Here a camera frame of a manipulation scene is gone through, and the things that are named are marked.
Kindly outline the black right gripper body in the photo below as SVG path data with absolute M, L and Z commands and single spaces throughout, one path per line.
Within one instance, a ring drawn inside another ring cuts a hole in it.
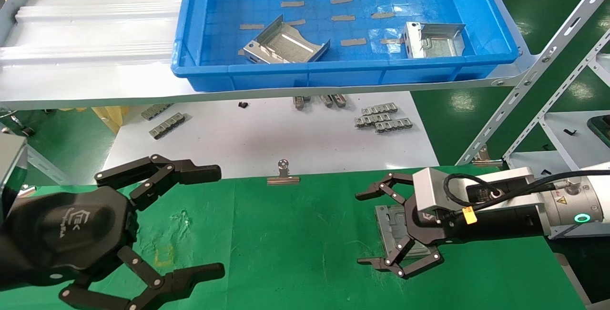
M 473 224 L 467 224 L 462 217 L 443 221 L 440 224 L 436 223 L 436 218 L 426 220 L 417 210 L 415 203 L 405 203 L 404 210 L 406 247 L 418 242 L 425 247 L 432 247 L 549 234 L 548 226 L 541 221 L 540 214 L 534 206 L 483 212 L 477 215 L 477 222 Z

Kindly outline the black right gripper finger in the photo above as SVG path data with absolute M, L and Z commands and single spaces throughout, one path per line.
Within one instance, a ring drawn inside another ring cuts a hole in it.
M 398 204 L 405 204 L 405 197 L 401 196 L 393 189 L 393 186 L 396 184 L 413 186 L 413 175 L 405 173 L 388 173 L 379 182 L 373 182 L 366 191 L 357 193 L 355 198 L 359 201 L 364 201 L 388 195 Z
M 385 258 L 360 258 L 357 260 L 357 263 L 360 265 L 371 265 L 373 269 L 377 271 L 392 272 L 397 275 L 397 277 L 407 280 L 408 278 L 415 277 L 444 262 L 442 254 L 438 251 L 438 248 L 433 245 L 429 248 L 430 254 L 428 256 L 420 258 L 406 267 L 402 267 L 401 263 L 403 259 L 406 257 L 406 254 L 410 252 L 415 243 L 417 243 L 417 240 L 410 236 L 406 236 L 399 241 L 399 244 Z

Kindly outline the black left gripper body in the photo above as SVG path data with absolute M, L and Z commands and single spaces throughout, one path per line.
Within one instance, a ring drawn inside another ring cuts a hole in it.
M 1 225 L 3 288 L 101 281 L 132 247 L 139 225 L 131 202 L 109 187 L 17 199 Z

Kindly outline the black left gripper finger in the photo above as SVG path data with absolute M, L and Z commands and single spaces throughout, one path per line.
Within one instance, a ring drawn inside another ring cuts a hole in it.
M 59 293 L 63 303 L 77 310 L 158 310 L 164 304 L 190 297 L 196 284 L 223 278 L 221 263 L 174 270 L 161 276 L 131 247 L 124 246 L 116 256 L 131 269 L 146 288 L 134 299 L 127 299 L 89 289 L 90 278 L 80 277 Z
M 192 185 L 222 179 L 219 165 L 194 165 L 191 160 L 168 160 L 158 154 L 98 172 L 97 186 L 115 190 L 140 185 L 129 193 L 135 210 L 144 211 L 176 184 Z

